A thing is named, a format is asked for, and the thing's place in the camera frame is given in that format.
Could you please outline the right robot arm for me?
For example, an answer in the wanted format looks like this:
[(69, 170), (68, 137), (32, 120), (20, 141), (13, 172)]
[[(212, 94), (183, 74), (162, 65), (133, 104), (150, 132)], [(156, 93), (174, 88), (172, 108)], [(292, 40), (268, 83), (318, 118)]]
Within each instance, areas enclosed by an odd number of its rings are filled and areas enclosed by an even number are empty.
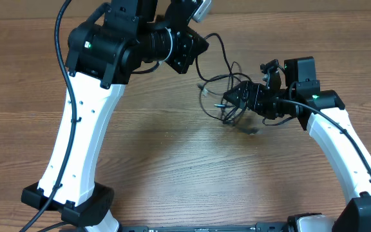
[(302, 213), (282, 223), (257, 223), (255, 231), (371, 231), (371, 155), (339, 95), (321, 90), (314, 58), (288, 59), (283, 66), (273, 60), (260, 70), (263, 83), (242, 81), (224, 99), (265, 119), (298, 119), (332, 166), (346, 206), (338, 218)]

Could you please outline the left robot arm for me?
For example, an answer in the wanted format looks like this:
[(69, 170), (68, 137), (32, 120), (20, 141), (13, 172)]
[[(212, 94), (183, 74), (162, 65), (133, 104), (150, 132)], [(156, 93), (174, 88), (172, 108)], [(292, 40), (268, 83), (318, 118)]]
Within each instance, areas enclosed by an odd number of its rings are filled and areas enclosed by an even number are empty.
[(203, 21), (211, 5), (177, 0), (157, 15), (156, 1), (105, 2), (70, 32), (67, 56), (57, 58), (67, 86), (61, 124), (46, 171), (23, 189), (24, 204), (38, 214), (58, 211), (79, 231), (120, 229), (110, 209), (113, 189), (95, 181), (109, 120), (142, 63), (183, 74), (207, 50), (189, 22)]

